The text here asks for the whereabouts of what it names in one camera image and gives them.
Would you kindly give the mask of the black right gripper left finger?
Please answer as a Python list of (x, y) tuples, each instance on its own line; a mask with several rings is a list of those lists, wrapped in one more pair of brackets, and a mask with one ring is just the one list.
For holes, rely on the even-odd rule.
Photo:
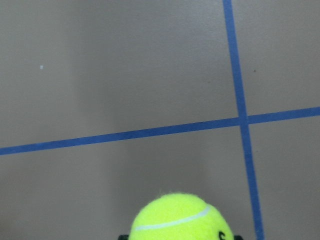
[(128, 240), (129, 239), (129, 235), (128, 234), (122, 234), (118, 237), (117, 240)]

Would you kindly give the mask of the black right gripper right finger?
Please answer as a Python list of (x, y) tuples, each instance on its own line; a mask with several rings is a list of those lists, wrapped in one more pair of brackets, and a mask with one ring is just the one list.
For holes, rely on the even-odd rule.
[(241, 235), (235, 235), (234, 240), (244, 240)]

